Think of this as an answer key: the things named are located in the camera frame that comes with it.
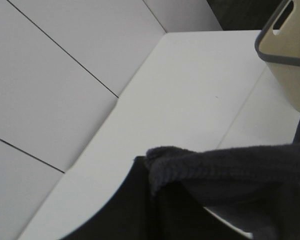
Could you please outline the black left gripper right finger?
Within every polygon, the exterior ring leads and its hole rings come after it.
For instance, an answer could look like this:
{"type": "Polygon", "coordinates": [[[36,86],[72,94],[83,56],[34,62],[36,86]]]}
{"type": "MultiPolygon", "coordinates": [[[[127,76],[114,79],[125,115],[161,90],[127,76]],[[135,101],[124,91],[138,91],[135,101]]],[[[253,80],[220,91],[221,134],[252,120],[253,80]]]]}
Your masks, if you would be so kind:
{"type": "Polygon", "coordinates": [[[205,210],[180,183],[156,195],[156,240],[246,240],[205,210]]]}

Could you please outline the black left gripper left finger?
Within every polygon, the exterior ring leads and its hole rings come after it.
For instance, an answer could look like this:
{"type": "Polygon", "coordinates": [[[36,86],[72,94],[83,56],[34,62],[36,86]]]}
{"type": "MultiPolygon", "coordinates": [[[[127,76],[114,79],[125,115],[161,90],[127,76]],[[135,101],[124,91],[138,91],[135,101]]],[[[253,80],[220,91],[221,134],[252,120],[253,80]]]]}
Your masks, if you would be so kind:
{"type": "Polygon", "coordinates": [[[110,200],[63,239],[154,240],[148,173],[144,158],[136,157],[123,183],[110,200]]]}

